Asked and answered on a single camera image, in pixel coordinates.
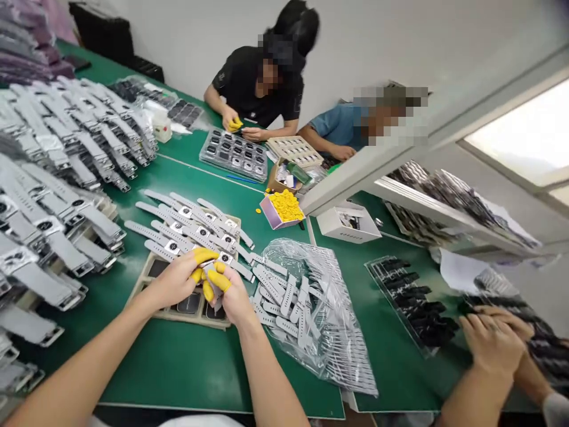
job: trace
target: small bottle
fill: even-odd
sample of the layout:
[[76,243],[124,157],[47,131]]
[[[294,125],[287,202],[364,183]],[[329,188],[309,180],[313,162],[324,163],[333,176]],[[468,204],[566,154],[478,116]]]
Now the small bottle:
[[157,141],[166,143],[172,138],[172,120],[165,111],[156,111],[152,118],[152,127]]

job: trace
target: blue pen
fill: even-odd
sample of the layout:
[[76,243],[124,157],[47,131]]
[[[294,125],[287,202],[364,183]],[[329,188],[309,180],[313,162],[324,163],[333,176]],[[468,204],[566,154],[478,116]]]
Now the blue pen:
[[233,179],[236,179],[236,180],[239,180],[239,181],[250,182],[251,184],[259,184],[259,183],[256,182],[256,181],[248,180],[248,179],[246,179],[246,178],[241,178],[241,177],[238,177],[238,176],[235,176],[235,175],[226,175],[226,177],[227,177],[227,178],[233,178]]

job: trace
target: hair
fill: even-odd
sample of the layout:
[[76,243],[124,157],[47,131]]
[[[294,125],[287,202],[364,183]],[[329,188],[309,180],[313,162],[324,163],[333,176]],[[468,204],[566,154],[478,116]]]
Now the hair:
[[277,22],[265,34],[276,34],[294,42],[296,50],[306,57],[316,44],[320,18],[314,9],[306,7],[304,0],[290,0],[281,10]]

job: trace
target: hand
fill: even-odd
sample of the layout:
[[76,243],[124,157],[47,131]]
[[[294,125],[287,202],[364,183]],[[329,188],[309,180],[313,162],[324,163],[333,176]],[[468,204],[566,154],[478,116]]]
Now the hand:
[[196,283],[200,281],[202,269],[197,266],[205,261],[217,259],[218,256],[218,253],[209,249],[197,248],[176,258],[139,294],[137,299],[144,301],[152,313],[178,304],[191,295]]
[[[258,321],[239,273],[221,262],[216,262],[214,266],[215,271],[207,272],[207,280],[223,291],[223,309],[229,321],[237,326],[237,329],[249,320]],[[203,293],[210,304],[214,304],[213,291],[206,289],[210,286],[204,282]]]
[[223,108],[221,116],[223,118],[223,127],[228,132],[235,132],[243,126],[243,123],[239,120],[239,114],[237,114],[237,111],[229,107],[227,104]]
[[251,142],[266,141],[267,131],[259,128],[243,128],[241,129],[243,138]]
[[494,320],[500,320],[506,323],[524,342],[530,341],[533,335],[535,335],[535,329],[532,325],[525,323],[518,316],[503,308],[479,305],[478,307],[474,307],[474,309],[478,313],[492,316]]
[[341,162],[345,162],[350,157],[353,157],[356,154],[356,150],[348,145],[334,145],[330,149],[330,154],[336,159],[340,160]]
[[469,314],[459,320],[474,367],[493,375],[513,375],[526,346],[512,328],[485,314]]

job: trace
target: pink box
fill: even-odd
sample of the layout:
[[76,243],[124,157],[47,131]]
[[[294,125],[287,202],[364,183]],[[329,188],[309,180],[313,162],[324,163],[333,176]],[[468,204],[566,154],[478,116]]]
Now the pink box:
[[283,222],[282,219],[280,219],[279,213],[274,208],[273,202],[271,202],[271,199],[269,199],[268,196],[266,196],[263,200],[261,200],[260,205],[261,209],[263,210],[263,213],[267,217],[268,223],[270,224],[273,230],[290,227],[291,225],[296,225],[299,222],[301,222],[301,219],[295,219],[294,221]]

